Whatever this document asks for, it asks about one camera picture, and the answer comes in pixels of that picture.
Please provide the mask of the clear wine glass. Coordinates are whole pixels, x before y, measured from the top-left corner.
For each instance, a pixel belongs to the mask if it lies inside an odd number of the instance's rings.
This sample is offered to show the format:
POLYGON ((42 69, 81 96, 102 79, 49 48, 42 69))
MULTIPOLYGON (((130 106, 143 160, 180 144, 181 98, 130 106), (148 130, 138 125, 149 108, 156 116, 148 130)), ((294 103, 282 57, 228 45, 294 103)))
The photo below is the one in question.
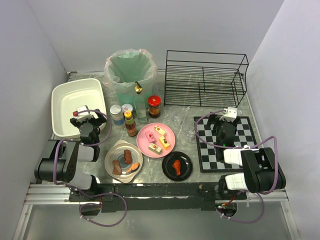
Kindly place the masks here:
POLYGON ((185 110, 183 107, 174 105, 170 107, 169 113, 170 120, 173 126, 178 127, 183 123, 185 117, 185 110))
POLYGON ((182 131, 185 140, 192 141, 195 138, 195 127, 192 124, 184 125, 182 131))

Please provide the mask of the pink cake piece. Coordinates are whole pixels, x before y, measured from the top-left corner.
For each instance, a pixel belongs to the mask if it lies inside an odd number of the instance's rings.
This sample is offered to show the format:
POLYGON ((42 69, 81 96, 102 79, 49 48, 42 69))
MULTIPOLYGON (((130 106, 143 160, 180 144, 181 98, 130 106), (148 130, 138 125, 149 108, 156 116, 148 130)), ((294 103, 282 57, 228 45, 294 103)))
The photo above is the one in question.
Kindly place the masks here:
POLYGON ((146 136, 149 143, 153 143, 155 141, 153 134, 150 130, 145 132, 145 136, 146 136))

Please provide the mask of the yellow cake piece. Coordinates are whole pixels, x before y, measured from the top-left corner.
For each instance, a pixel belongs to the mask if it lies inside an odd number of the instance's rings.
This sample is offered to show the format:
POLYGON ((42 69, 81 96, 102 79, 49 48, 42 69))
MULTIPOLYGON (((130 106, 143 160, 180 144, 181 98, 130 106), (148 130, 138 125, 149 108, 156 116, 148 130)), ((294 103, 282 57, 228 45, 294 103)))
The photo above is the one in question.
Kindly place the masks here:
POLYGON ((159 137, 159 141, 165 150, 170 148, 170 146, 171 146, 170 143, 163 135, 159 137))

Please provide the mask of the green white cake piece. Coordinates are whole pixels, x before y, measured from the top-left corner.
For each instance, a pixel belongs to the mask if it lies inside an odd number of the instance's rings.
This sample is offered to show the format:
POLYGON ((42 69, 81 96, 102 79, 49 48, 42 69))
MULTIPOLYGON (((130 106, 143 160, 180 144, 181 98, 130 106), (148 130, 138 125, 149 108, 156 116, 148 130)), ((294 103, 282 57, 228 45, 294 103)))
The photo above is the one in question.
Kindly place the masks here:
POLYGON ((157 155, 160 155, 162 153, 162 148, 154 143, 150 143, 148 149, 157 155))

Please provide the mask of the cream cake piece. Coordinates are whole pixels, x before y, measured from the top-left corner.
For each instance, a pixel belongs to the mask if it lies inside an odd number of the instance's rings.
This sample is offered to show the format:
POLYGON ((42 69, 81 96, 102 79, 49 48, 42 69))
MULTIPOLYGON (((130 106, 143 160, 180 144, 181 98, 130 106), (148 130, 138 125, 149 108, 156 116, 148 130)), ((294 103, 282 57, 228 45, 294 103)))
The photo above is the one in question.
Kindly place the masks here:
POLYGON ((154 127, 154 130, 158 133, 158 134, 160 134, 161 136, 165 136, 166 135, 166 131, 165 130, 163 130, 160 126, 158 126, 158 125, 156 125, 155 127, 154 127))

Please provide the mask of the pink plate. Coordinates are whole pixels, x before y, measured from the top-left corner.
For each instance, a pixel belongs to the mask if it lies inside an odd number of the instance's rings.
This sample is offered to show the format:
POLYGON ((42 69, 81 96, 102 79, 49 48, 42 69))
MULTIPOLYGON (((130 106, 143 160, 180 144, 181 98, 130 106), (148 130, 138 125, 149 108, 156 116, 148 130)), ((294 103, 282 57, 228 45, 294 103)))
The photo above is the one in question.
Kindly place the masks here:
POLYGON ((139 148, 139 150, 147 157, 150 158, 164 158, 166 155, 168 155, 175 147, 176 144, 176 136, 173 132, 173 130, 163 124, 163 123, 149 123, 145 126, 143 126, 137 136, 136 136, 136 144, 137 147, 139 148), (155 130, 155 126, 158 126, 159 128, 161 128, 162 130, 165 131, 165 135, 164 138, 167 140, 167 142, 169 143, 169 148, 165 149, 164 146, 161 144, 161 141, 159 140, 159 138, 161 137, 161 135, 155 130), (147 139, 147 135, 146 132, 150 132, 154 138, 154 145, 157 145, 158 147, 160 147, 161 153, 157 154, 154 151, 151 151, 149 149, 149 145, 150 142, 147 139))

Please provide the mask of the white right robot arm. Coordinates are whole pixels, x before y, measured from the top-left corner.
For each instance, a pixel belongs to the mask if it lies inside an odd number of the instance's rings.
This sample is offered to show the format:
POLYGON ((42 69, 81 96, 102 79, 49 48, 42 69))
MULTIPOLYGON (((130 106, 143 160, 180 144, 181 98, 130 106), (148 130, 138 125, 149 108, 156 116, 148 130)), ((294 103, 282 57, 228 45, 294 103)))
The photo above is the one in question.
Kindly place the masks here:
POLYGON ((225 164, 235 164, 242 167, 242 172, 224 177, 229 190, 249 191, 264 195, 274 190, 284 189, 286 177, 278 162, 278 143, 275 136, 270 136, 263 143, 273 140, 274 148, 235 145, 237 123, 234 120, 223 119, 222 116, 213 114, 209 117, 207 126, 213 127, 216 134, 215 156, 225 164))

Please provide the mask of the black white chessboard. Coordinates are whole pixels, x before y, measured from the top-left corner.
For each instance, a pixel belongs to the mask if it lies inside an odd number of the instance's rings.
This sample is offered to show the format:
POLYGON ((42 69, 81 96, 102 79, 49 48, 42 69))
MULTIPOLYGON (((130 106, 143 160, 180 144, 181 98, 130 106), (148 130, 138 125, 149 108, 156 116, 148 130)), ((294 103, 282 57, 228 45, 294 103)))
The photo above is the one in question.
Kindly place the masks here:
POLYGON ((197 133, 202 140, 196 138, 199 168, 201 173, 232 173, 241 172, 242 166, 230 164, 224 161, 223 148, 214 147, 213 145, 228 147, 244 147, 257 144, 254 129, 248 116, 240 116, 234 121, 234 141, 230 144, 230 138, 224 133, 218 133, 220 126, 215 126, 212 122, 207 124, 209 117, 199 121, 197 133))

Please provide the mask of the silver lid spice jar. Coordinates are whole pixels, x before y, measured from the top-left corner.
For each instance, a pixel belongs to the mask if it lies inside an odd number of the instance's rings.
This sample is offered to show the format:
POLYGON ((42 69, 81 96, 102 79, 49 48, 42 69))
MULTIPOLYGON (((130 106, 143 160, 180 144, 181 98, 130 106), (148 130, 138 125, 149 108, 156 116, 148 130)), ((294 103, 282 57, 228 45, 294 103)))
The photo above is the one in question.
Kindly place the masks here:
POLYGON ((122 109, 122 113, 125 114, 125 112, 131 112, 133 113, 134 111, 134 108, 131 104, 129 103, 125 103, 121 106, 121 109, 122 109))

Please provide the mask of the brown meat slice upper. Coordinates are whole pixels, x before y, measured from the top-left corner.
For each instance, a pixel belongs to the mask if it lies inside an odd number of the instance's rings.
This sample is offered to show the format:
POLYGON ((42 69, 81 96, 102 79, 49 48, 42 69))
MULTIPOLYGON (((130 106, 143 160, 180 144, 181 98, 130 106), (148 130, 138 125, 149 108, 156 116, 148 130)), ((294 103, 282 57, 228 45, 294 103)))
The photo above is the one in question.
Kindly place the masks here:
POLYGON ((124 163, 127 164, 127 165, 130 165, 132 164, 132 154, 131 154, 131 151, 128 150, 128 149, 125 149, 124 150, 124 163))

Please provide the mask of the brown meat slice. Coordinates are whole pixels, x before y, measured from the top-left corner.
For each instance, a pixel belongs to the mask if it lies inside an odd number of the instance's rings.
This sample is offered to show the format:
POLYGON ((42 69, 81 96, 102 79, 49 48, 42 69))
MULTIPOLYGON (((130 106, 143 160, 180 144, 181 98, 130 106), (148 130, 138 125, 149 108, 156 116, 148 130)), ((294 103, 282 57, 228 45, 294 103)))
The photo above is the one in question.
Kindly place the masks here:
POLYGON ((127 165, 130 165, 132 164, 132 154, 131 154, 131 151, 128 150, 128 149, 125 149, 124 150, 124 163, 127 164, 127 165))
POLYGON ((121 176, 122 175, 122 168, 121 168, 121 163, 119 160, 113 160, 112 161, 112 164, 113 164, 113 171, 112 173, 114 175, 117 175, 117 176, 121 176))

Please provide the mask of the brown meat slice lower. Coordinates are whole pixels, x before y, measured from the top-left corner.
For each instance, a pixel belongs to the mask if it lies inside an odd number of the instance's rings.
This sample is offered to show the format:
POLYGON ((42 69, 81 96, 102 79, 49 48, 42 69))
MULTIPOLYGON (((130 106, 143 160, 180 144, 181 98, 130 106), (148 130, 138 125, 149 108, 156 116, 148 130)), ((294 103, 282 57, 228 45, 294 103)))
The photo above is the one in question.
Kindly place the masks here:
POLYGON ((114 175, 117 175, 117 176, 121 176, 122 175, 122 168, 121 168, 121 163, 119 160, 113 160, 112 161, 112 164, 113 164, 113 171, 112 173, 114 175))

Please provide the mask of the black small plate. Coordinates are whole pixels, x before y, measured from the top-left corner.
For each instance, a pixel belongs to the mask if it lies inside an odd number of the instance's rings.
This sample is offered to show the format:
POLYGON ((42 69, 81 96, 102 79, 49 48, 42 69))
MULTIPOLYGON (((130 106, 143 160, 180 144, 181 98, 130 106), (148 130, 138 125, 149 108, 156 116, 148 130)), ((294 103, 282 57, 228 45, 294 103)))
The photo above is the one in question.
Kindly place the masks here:
POLYGON ((172 151, 162 161, 163 173, 172 181, 182 182, 188 179, 193 171, 193 163, 188 155, 172 151))

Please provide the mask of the orange salmon piece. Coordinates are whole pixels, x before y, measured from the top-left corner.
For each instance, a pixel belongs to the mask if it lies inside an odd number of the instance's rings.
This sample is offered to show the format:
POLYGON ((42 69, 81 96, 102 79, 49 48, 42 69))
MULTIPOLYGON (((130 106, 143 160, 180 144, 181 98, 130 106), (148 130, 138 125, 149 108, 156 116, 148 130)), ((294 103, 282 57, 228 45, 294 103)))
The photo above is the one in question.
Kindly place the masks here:
POLYGON ((137 171, 140 167, 140 163, 136 162, 136 163, 132 163, 130 168, 126 171, 126 174, 130 174, 133 173, 135 171, 137 171))

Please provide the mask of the red fried chicken drumstick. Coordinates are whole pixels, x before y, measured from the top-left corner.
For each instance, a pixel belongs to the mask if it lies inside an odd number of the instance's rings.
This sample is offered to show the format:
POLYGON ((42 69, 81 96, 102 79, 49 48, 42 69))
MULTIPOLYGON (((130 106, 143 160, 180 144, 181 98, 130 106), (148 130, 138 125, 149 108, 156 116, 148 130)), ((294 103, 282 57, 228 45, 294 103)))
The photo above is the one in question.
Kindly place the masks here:
POLYGON ((174 163, 172 164, 172 167, 175 170, 176 176, 180 176, 181 175, 181 162, 180 160, 175 160, 174 163))

